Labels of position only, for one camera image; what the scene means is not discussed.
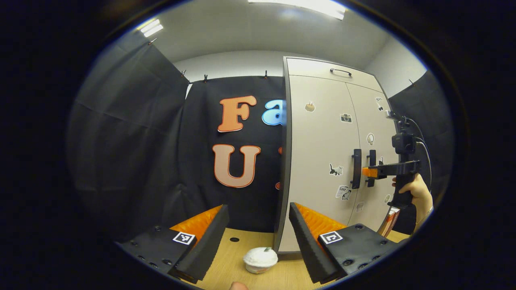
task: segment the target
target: black curtain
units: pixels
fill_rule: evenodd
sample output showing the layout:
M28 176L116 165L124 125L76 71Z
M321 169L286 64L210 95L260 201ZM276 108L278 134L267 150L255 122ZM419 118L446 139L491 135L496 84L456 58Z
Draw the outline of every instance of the black curtain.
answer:
M220 101L252 95L254 106L249 105L249 117L238 121L243 128L235 132L221 133L223 107ZM229 206L228 228L273 232L280 181L282 125L267 125L262 114L265 104L285 99L282 77L243 76L209 79L195 82L186 98L179 138L179 172L182 181L181 195L184 203L179 206L192 216L222 203ZM214 175L215 144L234 147L230 155L229 173L239 177L243 173L242 146L257 146L252 183L243 188L228 187Z
M415 154L410 157L421 160L420 174L431 189L435 203L446 191L455 149L452 112L449 110L446 96L434 75L427 71L413 85L389 98L389 101L393 112L414 120L423 133L432 166L431 185L425 149L418 145ZM421 137L413 124L407 132ZM400 212L393 230L411 234L414 227L415 207L412 205Z
M128 33L97 58L73 104L69 168L92 218L125 241L181 203L177 138L188 80L141 32Z

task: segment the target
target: cable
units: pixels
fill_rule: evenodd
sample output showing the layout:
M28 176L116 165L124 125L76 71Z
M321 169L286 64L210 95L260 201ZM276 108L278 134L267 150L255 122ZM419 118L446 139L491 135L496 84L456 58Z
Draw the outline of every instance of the cable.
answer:
M419 126L417 125L416 121L410 119L410 118L407 118L407 121L410 121L412 122L414 125L416 125L417 127L417 130L419 131L420 135L421 135L421 139L423 140L423 142L425 142L425 138L423 137L423 132L421 132L421 129L419 128Z
M426 146L426 144L424 142L416 142L416 143L423 145L423 147L425 148L426 157L428 158L428 167L430 167L430 193L432 193L432 163L430 161L430 154L428 154L428 147Z

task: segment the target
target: camera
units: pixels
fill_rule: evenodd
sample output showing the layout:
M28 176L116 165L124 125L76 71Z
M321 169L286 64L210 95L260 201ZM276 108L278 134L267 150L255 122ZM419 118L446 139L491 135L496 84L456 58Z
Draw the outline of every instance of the camera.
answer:
M351 115L341 114L341 121L351 123Z

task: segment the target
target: white cabinet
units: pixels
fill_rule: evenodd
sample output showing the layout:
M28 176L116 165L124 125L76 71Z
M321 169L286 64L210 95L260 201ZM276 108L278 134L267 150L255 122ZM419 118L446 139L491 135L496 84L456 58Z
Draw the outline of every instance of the white cabinet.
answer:
M385 198L394 188L390 179L367 187L361 176L360 187L351 189L351 156L361 149L363 167L369 164L369 150L376 150L385 164L398 162L391 144L395 124L385 117L389 105L381 87L374 76L342 65L290 57L284 64L288 129L283 154L290 162L284 165L288 180L282 180L275 250L299 251L288 219L290 202L343 224L359 222L378 230L389 211ZM341 77L331 68L351 72L352 77Z

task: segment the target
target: black foam pad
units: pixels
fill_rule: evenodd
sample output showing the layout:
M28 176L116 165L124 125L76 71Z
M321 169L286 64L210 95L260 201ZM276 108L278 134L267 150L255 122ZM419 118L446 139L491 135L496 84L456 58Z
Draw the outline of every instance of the black foam pad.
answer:
M320 235L318 240L333 262L344 270L344 276L400 246L360 223Z
M342 269L335 265L330 258L322 251L308 229L299 209L294 202L290 203L288 219L292 223L297 243L301 250L304 264L313 283L321 284L333 281L343 276Z
M223 205L212 223L206 229L202 239L180 262L171 269L170 274L188 282L202 280L219 248L224 230L229 223L228 206Z
M195 245L197 238L159 225L125 243L122 250L153 269L168 273Z

